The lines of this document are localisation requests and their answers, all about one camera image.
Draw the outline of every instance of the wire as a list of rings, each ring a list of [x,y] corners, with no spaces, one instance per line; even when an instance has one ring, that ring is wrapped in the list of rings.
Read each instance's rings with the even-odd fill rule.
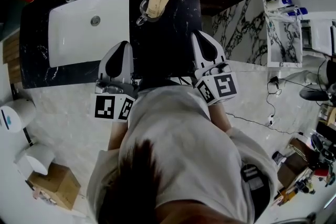
[[[333,106],[333,105],[324,104],[324,103],[322,103],[322,104],[319,104],[317,101],[316,101],[316,104],[317,104],[317,105],[319,105],[319,106],[326,105],[326,106],[330,106],[330,107],[332,107],[332,108],[335,108],[335,106]]]
[[[326,60],[323,61],[323,63],[319,66],[319,69],[317,70],[317,80],[318,80],[318,82],[319,82],[319,86],[320,86],[320,89],[321,89],[322,92],[324,92],[324,91],[322,90],[322,87],[321,87],[319,73],[320,73],[320,68],[321,68],[321,66],[322,66],[325,62],[326,62]]]
[[[275,94],[275,95],[281,95],[281,93],[282,93],[282,89],[279,89],[279,90],[277,90],[276,92],[269,92],[269,89],[268,89],[268,85],[270,84],[270,81],[267,83],[267,97],[266,97],[266,102],[268,103],[268,104],[270,104],[272,107],[273,107],[273,109],[274,109],[274,113],[273,113],[273,116],[275,116],[275,111],[276,111],[276,109],[275,109],[275,106],[274,105],[272,105],[269,101],[268,101],[268,97],[270,96],[270,95],[273,95],[273,94]]]
[[[245,118],[238,117],[238,116],[236,116],[236,115],[234,115],[234,114],[232,114],[232,113],[228,113],[228,112],[226,112],[226,114],[231,115],[231,116],[233,116],[233,117],[236,118],[236,119],[241,119],[241,120],[244,120],[244,121],[247,121],[247,122],[253,122],[253,123],[256,123],[256,124],[258,124],[258,125],[267,127],[267,128],[269,128],[270,130],[273,130],[273,131],[276,131],[276,132],[279,132],[279,133],[286,133],[286,134],[289,134],[289,135],[294,134],[294,133],[298,133],[298,134],[300,134],[300,135],[303,135],[303,133],[301,133],[301,132],[291,132],[291,133],[289,133],[289,132],[285,132],[285,131],[280,131],[280,130],[275,129],[275,128],[270,128],[270,124],[266,125],[266,124],[262,124],[262,123],[259,123],[259,122],[256,122],[256,121],[247,120],[247,119],[245,119]]]
[[[299,83],[296,83],[296,82],[293,82],[293,81],[290,81],[290,80],[287,80],[287,79],[281,79],[281,80],[285,80],[285,81],[287,81],[287,82],[294,83],[294,84],[300,85],[300,86],[302,86],[302,87],[306,87],[306,88],[308,88],[308,89],[310,89],[310,90],[314,90],[314,91],[316,91],[316,89],[314,89],[314,88],[311,88],[311,87],[308,87],[308,86],[306,86],[306,85],[302,85],[302,84],[299,84]]]
[[[180,81],[182,80],[185,84],[191,85],[189,82],[187,82],[184,78],[179,77]]]

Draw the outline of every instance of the white floor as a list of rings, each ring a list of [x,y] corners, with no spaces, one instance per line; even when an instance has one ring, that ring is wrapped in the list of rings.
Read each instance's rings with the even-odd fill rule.
[[[270,71],[266,67],[248,63],[230,61],[230,65],[237,72],[240,94],[224,103],[226,111],[267,124],[268,117],[274,112],[266,103]],[[298,69],[282,72],[281,76],[295,71]],[[23,90],[37,107],[37,117],[27,128],[30,135],[55,151],[57,163],[71,168],[82,186],[82,194],[86,193],[98,151],[107,148],[111,130],[111,123],[97,121],[89,116],[90,94],[94,93],[94,88],[94,83],[90,83]],[[320,108],[315,102],[299,97],[301,88],[287,83],[280,96],[269,97],[269,102],[276,108],[273,128],[288,133],[301,131],[309,135],[315,127]],[[270,91],[275,90],[275,87],[270,87]],[[282,151],[292,137],[298,136],[277,132],[230,115],[229,119],[233,126],[259,142],[269,155],[276,150]]]

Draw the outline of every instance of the cup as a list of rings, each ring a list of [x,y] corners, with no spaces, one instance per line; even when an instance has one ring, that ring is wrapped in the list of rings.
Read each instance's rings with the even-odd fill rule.
[[[163,8],[163,10],[161,11],[161,14],[157,18],[149,17],[146,13],[146,10],[148,8],[148,2],[149,2],[149,0],[143,0],[140,4],[141,16],[136,21],[136,24],[139,25],[139,26],[143,25],[147,21],[149,21],[151,23],[157,22],[161,18],[162,14],[164,13],[165,7]]]

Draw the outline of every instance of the cardboard box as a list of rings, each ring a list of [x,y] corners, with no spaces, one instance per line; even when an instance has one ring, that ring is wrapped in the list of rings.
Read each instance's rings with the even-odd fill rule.
[[[307,168],[308,163],[299,154],[293,153],[281,165],[278,180],[285,188],[289,188],[302,177]]]
[[[33,172],[28,180],[34,187],[45,191],[58,206],[68,210],[73,208],[80,184],[70,168],[51,163],[48,175]]]

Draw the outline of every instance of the bathroom counter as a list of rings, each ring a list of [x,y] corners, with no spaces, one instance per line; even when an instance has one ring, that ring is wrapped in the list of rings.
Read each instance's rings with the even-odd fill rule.
[[[142,0],[130,0],[130,43],[134,79],[143,76],[192,76],[190,33],[202,29],[200,0],[170,0],[156,23],[135,24]],[[20,63],[23,87],[38,88],[97,80],[100,61],[51,68],[48,55],[48,17],[65,0],[35,0],[22,13]]]

